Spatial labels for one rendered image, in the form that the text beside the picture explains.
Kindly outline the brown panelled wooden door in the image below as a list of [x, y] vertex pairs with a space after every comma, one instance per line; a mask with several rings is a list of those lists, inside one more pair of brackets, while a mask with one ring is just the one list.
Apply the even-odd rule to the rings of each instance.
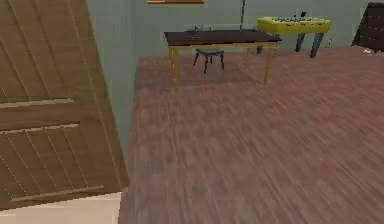
[[86, 0], [0, 0], [0, 211], [128, 184]]

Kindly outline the yellow table football game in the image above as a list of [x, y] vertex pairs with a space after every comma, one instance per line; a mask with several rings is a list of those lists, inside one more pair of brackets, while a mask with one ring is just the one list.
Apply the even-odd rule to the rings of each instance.
[[310, 57], [315, 58], [324, 35], [329, 31], [329, 19], [314, 17], [260, 17], [257, 29], [271, 35], [296, 34], [295, 51], [301, 50], [307, 34], [314, 34]]

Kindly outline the orange framed wall picture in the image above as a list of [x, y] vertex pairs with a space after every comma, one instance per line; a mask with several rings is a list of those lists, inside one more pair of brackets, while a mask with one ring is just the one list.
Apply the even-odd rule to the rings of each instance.
[[146, 0], [148, 4], [204, 4], [205, 0]]

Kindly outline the grey stool with black legs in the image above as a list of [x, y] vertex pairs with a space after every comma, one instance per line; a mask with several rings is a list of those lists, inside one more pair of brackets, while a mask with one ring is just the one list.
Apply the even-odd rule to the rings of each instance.
[[224, 64], [224, 51], [219, 48], [209, 48], [209, 49], [197, 49], [195, 53], [195, 58], [193, 65], [196, 65], [197, 59], [200, 55], [204, 56], [204, 73], [207, 73], [208, 64], [213, 63], [213, 58], [218, 56], [220, 58], [221, 68], [225, 69]]

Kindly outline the dark brown chest of drawers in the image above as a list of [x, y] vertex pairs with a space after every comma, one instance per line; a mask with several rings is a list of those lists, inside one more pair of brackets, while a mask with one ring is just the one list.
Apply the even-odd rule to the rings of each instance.
[[384, 3], [367, 4], [352, 45], [384, 52]]

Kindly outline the dark top wooden table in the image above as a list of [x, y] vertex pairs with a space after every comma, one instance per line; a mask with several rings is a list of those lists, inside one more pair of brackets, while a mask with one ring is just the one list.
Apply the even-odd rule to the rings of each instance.
[[173, 77], [173, 88], [178, 90], [179, 52], [190, 49], [209, 48], [245, 48], [246, 61], [254, 47], [267, 48], [267, 60], [263, 84], [268, 84], [271, 66], [280, 38], [259, 30], [215, 30], [215, 31], [178, 31], [165, 32], [168, 45], [169, 74]]

